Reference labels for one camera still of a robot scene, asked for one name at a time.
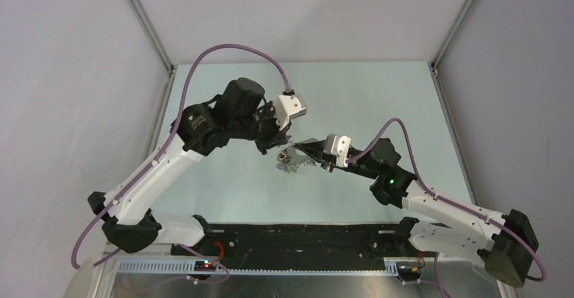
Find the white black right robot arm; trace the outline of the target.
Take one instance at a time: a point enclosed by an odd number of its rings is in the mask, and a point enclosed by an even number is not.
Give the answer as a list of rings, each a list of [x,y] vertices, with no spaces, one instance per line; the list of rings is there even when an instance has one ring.
[[[539,247],[529,218],[516,209],[492,211],[425,186],[420,178],[399,166],[401,156],[388,138],[379,139],[361,156],[346,136],[310,139],[294,148],[331,172],[340,169],[374,180],[370,192],[382,205],[419,213],[432,224],[404,217],[393,237],[398,254],[436,252],[481,266],[496,280],[521,288]]]

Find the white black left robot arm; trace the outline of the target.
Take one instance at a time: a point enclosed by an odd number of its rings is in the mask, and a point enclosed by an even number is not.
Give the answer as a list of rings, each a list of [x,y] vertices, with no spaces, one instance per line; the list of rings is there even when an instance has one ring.
[[[230,81],[222,94],[184,108],[165,143],[140,165],[133,181],[89,196],[105,237],[126,253],[159,243],[182,244],[198,255],[211,252],[214,237],[203,217],[157,213],[151,209],[154,201],[184,171],[231,139],[253,141],[262,154],[286,144],[292,119],[306,112],[300,95],[284,93],[268,102],[263,87],[247,78]]]

